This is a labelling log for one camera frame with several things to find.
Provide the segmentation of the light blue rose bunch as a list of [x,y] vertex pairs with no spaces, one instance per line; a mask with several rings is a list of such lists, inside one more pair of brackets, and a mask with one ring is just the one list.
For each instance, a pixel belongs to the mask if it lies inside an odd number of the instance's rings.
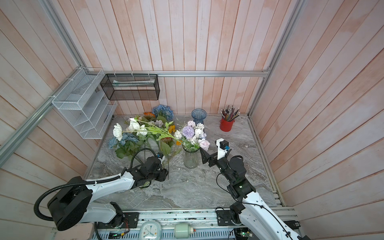
[[116,137],[109,140],[109,149],[114,150],[119,159],[125,157],[132,158],[133,155],[141,149],[143,141],[137,136],[129,133],[123,133],[122,139],[119,141]]

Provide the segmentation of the white ranunculus flower stem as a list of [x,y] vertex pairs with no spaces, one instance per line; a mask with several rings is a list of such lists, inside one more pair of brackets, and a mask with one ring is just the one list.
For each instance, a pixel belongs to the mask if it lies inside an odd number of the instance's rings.
[[124,129],[120,124],[115,124],[113,136],[121,141],[124,134],[132,134],[138,138],[151,138],[154,141],[176,140],[181,143],[181,137],[176,137],[176,129],[173,121],[166,122],[159,119],[154,121],[146,121],[144,117],[130,118],[128,126]]

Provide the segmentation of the yellow poppy flower stem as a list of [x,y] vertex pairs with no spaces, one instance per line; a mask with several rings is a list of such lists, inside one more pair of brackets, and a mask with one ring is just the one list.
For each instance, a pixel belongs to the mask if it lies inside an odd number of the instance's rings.
[[[174,125],[174,124],[170,124],[169,126],[168,126],[168,132],[169,132],[169,134],[170,135],[172,135],[172,136],[176,136],[176,132],[177,132],[178,130],[176,129],[176,126]],[[182,141],[181,140],[176,140],[176,145],[178,145],[178,146],[181,146],[182,145]]]

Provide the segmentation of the pastel mixed flower bouquet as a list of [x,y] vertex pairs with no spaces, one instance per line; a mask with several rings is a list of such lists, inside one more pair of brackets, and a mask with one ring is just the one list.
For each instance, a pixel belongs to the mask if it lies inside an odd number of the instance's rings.
[[175,131],[174,137],[181,143],[183,149],[189,153],[195,153],[200,149],[208,151],[210,147],[203,123],[188,121],[180,130]]

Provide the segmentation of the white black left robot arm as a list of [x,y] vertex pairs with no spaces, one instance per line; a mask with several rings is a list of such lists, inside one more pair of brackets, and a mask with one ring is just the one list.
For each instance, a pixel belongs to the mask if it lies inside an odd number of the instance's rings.
[[141,165],[124,168],[121,173],[96,179],[74,177],[64,185],[43,193],[34,204],[35,215],[54,222],[58,231],[65,231],[80,223],[103,223],[113,228],[125,223],[125,214],[115,203],[96,201],[107,195],[142,188],[152,181],[163,182],[169,172],[163,168],[164,155],[153,153]]

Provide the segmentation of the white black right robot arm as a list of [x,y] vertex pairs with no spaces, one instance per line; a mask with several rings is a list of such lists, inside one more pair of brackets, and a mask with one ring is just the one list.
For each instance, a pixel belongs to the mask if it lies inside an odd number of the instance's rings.
[[246,168],[240,155],[227,159],[226,150],[219,149],[215,154],[208,154],[200,149],[203,164],[216,166],[227,179],[227,191],[236,201],[230,209],[235,220],[251,230],[260,240],[308,240],[291,229],[266,204],[255,187],[246,178]]

